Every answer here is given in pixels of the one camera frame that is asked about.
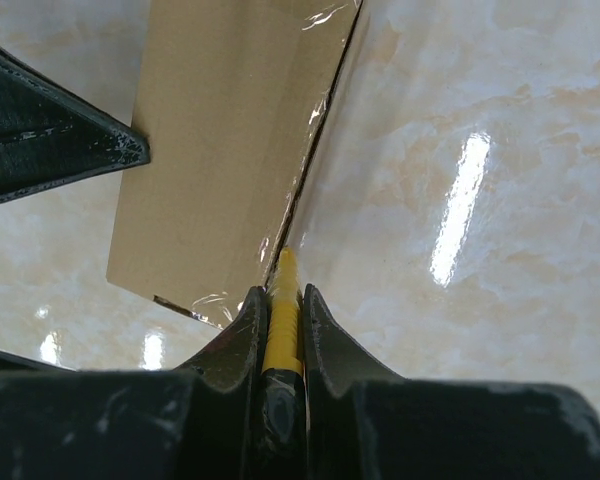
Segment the yellow utility knife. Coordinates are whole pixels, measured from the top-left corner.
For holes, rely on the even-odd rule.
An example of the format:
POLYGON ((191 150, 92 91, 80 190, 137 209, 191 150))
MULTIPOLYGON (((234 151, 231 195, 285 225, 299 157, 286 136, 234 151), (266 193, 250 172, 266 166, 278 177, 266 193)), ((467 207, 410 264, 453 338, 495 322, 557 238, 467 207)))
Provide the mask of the yellow utility knife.
POLYGON ((296 459, 303 446, 304 362, 301 348, 301 293, 296 255, 281 250, 268 289, 270 317, 262 365, 259 448, 273 461, 296 459))

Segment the brown cardboard express box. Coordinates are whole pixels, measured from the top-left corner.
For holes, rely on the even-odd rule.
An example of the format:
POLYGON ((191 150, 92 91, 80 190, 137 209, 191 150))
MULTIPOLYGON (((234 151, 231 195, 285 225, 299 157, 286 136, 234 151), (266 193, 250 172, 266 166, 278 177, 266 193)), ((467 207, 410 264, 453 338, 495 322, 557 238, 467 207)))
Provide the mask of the brown cardboard express box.
POLYGON ((155 1, 107 280, 227 326, 264 285, 334 121, 360 1, 155 1))

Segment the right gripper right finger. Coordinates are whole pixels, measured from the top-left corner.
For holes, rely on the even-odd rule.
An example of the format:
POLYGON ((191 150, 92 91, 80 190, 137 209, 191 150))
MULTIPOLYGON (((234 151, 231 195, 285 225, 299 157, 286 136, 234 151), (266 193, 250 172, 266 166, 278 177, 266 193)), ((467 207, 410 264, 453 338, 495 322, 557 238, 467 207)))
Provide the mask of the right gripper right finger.
POLYGON ((404 378, 302 306, 311 479, 600 479, 600 419, 558 384, 404 378))

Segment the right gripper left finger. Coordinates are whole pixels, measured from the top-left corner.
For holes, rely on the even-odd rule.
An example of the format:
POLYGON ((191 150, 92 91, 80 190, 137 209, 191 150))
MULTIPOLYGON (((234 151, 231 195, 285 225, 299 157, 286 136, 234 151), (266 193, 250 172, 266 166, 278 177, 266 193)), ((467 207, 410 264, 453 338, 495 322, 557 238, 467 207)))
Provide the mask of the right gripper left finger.
POLYGON ((67 370, 0 351, 0 479, 247 479, 263 289, 180 366, 67 370))

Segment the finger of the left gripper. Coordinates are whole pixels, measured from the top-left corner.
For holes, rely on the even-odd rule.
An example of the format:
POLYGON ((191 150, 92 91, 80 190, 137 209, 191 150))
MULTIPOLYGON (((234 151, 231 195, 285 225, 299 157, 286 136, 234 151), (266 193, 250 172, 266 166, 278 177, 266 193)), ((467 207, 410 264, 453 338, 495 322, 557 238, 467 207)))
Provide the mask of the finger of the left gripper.
POLYGON ((141 134, 0 47, 0 204, 149 161, 141 134))

